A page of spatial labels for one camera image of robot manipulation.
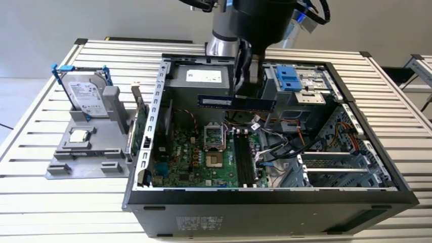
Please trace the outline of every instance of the gray wall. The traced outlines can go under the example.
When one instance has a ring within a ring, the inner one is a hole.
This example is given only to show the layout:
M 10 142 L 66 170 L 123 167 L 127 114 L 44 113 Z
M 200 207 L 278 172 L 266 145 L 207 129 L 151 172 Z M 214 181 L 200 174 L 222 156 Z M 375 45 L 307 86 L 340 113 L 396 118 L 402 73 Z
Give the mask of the gray wall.
M 296 48 L 366 50 L 380 64 L 432 54 L 431 0 L 330 0 L 332 22 Z M 78 37 L 210 37 L 211 15 L 178 0 L 0 0 L 0 77 L 48 77 Z

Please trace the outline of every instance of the label sticker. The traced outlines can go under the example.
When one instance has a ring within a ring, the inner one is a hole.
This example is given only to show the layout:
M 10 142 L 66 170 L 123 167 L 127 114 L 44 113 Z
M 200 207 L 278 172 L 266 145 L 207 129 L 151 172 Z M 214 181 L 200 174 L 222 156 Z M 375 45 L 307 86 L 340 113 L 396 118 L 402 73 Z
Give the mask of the label sticker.
M 222 83 L 223 72 L 218 70 L 195 70 L 187 71 L 187 82 Z
M 255 124 L 251 126 L 251 128 L 252 128 L 254 130 L 259 129 L 260 127 L 262 127 L 262 125 L 260 125 L 259 123 L 255 123 Z
M 211 104 L 211 105 L 231 105 L 231 100 L 211 100 L 211 99 L 203 99 L 203 104 Z
M 79 152 L 74 152 L 71 153 L 72 156 L 87 156 L 87 153 L 79 153 Z
M 90 116 L 108 115 L 98 86 L 92 83 L 70 82 L 71 91 L 80 109 Z
M 224 217 L 176 217 L 179 230 L 220 230 Z
M 255 115 L 252 122 L 256 123 L 256 122 L 259 122 L 259 120 L 262 120 L 262 117 L 259 115 Z
M 314 86 L 314 82 L 310 80 L 303 80 L 302 82 L 304 86 Z

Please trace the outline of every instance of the metal rail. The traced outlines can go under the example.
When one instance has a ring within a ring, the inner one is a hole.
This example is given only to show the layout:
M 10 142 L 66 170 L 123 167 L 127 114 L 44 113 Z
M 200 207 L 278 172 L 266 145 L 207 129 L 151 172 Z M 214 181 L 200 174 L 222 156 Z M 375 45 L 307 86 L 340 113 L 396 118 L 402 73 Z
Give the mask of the metal rail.
M 120 100 L 135 108 L 130 83 L 140 82 L 144 101 L 155 89 L 162 53 L 204 55 L 204 46 L 91 40 L 74 46 L 63 64 L 112 70 Z M 366 114 L 387 152 L 420 200 L 420 205 L 354 237 L 235 238 L 220 241 L 431 242 L 432 132 L 431 124 L 394 85 L 372 58 L 359 52 L 270 49 L 270 59 L 332 62 Z M 43 175 L 62 139 L 71 108 L 50 79 L 0 148 L 0 241 L 50 242 L 146 240 L 132 214 L 122 212 L 127 179 L 48 181 Z

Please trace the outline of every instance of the ram slot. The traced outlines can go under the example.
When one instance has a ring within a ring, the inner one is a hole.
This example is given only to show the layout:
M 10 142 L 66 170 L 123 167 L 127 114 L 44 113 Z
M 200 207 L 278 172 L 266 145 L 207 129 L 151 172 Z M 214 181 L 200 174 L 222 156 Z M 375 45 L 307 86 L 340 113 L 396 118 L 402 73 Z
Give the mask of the ram slot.
M 235 134 L 235 156 L 239 187 L 244 186 L 244 184 L 247 185 L 247 187 L 252 187 L 255 179 L 252 157 L 250 152 L 250 141 L 247 134 Z

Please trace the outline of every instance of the chip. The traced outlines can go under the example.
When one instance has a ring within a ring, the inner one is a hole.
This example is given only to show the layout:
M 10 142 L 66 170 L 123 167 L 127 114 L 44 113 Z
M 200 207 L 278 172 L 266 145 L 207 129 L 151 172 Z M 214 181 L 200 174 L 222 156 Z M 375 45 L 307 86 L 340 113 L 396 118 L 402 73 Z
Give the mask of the chip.
M 190 174 L 180 174 L 179 179 L 180 181 L 190 181 Z

